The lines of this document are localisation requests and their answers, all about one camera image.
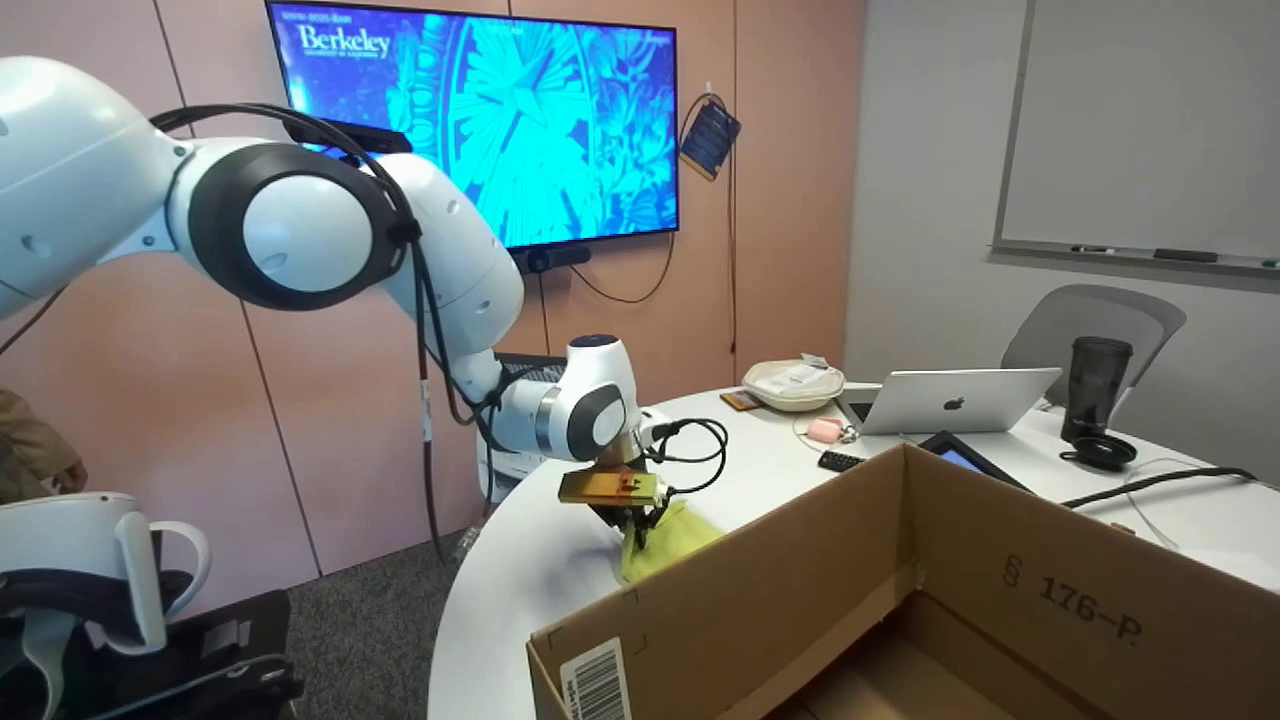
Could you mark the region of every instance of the whiteboard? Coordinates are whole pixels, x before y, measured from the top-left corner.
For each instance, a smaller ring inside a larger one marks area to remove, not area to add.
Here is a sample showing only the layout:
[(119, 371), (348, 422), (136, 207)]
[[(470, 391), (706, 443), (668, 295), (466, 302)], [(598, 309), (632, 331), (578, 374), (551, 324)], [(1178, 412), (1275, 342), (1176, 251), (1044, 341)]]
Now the whiteboard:
[(994, 251), (1280, 266), (1280, 0), (1028, 0)]

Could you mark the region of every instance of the gray floor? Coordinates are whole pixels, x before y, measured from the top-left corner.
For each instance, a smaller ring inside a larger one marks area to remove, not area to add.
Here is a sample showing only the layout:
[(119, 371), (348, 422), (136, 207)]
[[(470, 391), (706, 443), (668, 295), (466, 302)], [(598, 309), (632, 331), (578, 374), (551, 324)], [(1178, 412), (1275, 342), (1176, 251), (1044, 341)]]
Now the gray floor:
[(422, 720), (452, 559), (433, 545), (293, 589), (298, 720)]

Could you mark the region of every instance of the barcode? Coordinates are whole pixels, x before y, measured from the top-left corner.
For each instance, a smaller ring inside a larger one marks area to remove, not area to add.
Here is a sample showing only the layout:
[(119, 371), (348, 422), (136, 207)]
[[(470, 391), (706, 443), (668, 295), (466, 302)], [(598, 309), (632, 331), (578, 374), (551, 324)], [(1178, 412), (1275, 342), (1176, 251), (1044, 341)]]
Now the barcode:
[(558, 666), (571, 720), (632, 720), (622, 644), (608, 641)]

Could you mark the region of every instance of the tv screen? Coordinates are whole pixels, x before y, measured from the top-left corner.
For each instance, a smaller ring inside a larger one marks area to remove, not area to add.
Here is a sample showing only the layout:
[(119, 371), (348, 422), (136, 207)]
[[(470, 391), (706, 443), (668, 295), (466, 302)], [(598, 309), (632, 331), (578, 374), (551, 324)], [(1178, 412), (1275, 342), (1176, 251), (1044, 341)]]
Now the tv screen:
[(269, 0), (287, 102), (395, 129), (512, 246), (678, 228), (674, 26)]

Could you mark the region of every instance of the berkeley logo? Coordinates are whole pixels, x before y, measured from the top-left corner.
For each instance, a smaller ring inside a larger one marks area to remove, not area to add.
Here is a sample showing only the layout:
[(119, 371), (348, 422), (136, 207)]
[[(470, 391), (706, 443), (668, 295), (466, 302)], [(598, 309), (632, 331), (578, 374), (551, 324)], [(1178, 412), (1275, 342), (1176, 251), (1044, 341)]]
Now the berkeley logo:
[(304, 42), (306, 54), (353, 54), (353, 58), (382, 58), (382, 54), (392, 54), (392, 41), (388, 37), (370, 37), (366, 26), (348, 37), (348, 26), (321, 31), (316, 23), (298, 23), (295, 41)]

